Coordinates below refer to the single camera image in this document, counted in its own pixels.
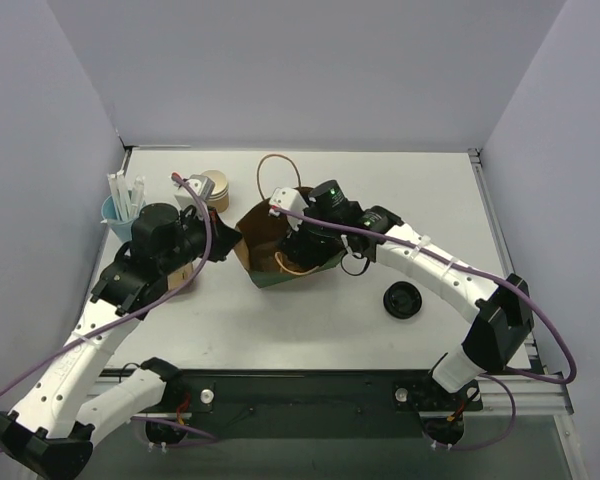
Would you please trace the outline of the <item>green paper bag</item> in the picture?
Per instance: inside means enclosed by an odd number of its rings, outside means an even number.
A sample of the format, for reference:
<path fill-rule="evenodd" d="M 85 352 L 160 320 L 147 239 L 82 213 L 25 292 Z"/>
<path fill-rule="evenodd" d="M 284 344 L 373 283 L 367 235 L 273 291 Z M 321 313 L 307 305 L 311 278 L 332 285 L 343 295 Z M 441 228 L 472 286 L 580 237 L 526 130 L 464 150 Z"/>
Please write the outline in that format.
<path fill-rule="evenodd" d="M 259 289 L 333 269 L 343 257 L 338 251 L 319 252 L 316 245 L 296 237 L 300 233 L 297 229 L 300 223 L 294 218 L 270 213 L 272 200 L 282 201 L 286 209 L 308 205 L 310 188 L 302 184 L 297 166 L 291 166 L 296 185 L 276 188 L 267 196 L 261 180 L 257 179 L 260 201 L 236 223 L 242 240 L 234 247 L 234 252 L 251 282 Z"/>

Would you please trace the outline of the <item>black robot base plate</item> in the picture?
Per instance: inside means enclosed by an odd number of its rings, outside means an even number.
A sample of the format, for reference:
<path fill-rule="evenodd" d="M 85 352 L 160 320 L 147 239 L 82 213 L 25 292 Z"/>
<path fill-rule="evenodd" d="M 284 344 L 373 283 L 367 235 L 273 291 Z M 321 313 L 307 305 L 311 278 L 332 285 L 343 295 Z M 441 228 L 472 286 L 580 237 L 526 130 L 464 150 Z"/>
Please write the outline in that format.
<path fill-rule="evenodd" d="M 186 370 L 148 414 L 173 416 L 228 439 L 414 438 L 432 420 L 458 440 L 455 412 L 478 412 L 477 382 L 450 394 L 426 370 Z"/>

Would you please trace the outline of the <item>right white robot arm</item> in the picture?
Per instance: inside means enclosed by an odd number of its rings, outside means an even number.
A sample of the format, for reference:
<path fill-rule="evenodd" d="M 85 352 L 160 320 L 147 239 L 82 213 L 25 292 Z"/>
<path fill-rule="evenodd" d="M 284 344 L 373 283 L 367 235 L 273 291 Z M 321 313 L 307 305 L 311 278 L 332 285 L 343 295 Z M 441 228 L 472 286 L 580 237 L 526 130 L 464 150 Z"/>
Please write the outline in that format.
<path fill-rule="evenodd" d="M 424 398 L 434 407 L 448 406 L 478 375 L 504 370 L 534 327 L 523 300 L 528 294 L 524 280 L 473 269 L 388 209 L 364 209 L 348 199 L 335 180 L 307 194 L 278 188 L 268 204 L 270 215 L 286 217 L 288 230 L 279 248 L 301 269 L 349 253 L 411 278 L 469 323 L 462 343 L 442 356 L 423 384 Z"/>

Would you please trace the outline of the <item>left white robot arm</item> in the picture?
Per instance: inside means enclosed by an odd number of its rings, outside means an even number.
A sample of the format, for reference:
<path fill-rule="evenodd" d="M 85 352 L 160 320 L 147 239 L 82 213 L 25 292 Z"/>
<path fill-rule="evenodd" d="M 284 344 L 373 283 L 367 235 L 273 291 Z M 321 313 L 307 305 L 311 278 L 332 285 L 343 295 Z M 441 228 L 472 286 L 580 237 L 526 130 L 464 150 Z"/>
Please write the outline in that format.
<path fill-rule="evenodd" d="M 0 449 L 44 479 L 74 479 L 94 447 L 149 407 L 181 403 L 182 372 L 151 358 L 95 399 L 87 394 L 116 349 L 169 290 L 169 277 L 192 262 L 219 262 L 241 241 L 215 208 L 198 213 L 153 203 L 100 274 L 60 355 L 10 410 L 0 411 Z"/>

